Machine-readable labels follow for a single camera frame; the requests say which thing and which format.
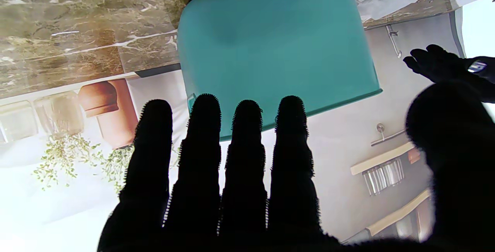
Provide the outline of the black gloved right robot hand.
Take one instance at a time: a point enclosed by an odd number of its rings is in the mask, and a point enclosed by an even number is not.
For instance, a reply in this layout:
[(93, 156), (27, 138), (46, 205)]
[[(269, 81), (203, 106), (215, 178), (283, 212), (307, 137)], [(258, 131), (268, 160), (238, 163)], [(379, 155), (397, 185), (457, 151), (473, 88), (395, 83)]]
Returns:
[(169, 191), (172, 110), (155, 99), (138, 122), (119, 202), (101, 232), (99, 252), (493, 252), (494, 121), (475, 94), (452, 84), (421, 92), (406, 133), (433, 173), (435, 223), (424, 242), (384, 238), (343, 244), (325, 234), (312, 181), (304, 104), (280, 102), (271, 169), (263, 184), (261, 110), (244, 100), (233, 118), (225, 187), (219, 192), (220, 107), (196, 99)]

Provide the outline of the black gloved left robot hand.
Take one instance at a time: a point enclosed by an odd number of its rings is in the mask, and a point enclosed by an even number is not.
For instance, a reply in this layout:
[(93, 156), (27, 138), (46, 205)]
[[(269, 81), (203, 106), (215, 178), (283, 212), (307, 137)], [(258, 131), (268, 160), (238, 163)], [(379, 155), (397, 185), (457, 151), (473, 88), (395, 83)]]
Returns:
[(414, 73), (433, 83), (442, 81), (463, 82), (476, 90), (484, 103), (495, 102), (495, 58), (478, 56), (461, 58), (438, 45), (426, 49), (413, 49), (403, 58)]

